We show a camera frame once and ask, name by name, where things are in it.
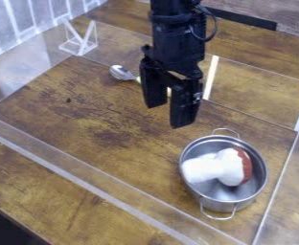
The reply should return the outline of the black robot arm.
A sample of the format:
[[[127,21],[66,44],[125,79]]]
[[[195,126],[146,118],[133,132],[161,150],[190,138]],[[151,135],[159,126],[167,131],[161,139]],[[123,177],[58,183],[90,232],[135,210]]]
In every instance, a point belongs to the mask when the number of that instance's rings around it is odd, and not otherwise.
[[[141,84],[150,108],[170,102],[170,125],[195,122],[202,101],[206,14],[201,0],[151,0],[153,44],[142,47]]]

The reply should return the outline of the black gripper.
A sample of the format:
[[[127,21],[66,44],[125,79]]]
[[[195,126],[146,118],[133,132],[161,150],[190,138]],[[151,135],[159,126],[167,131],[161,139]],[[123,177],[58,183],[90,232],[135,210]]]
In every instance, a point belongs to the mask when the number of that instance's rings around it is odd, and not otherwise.
[[[202,101],[203,72],[198,63],[203,60],[203,45],[145,45],[142,52],[139,72],[147,107],[167,103],[167,87],[171,87],[170,125],[181,128],[193,124]]]

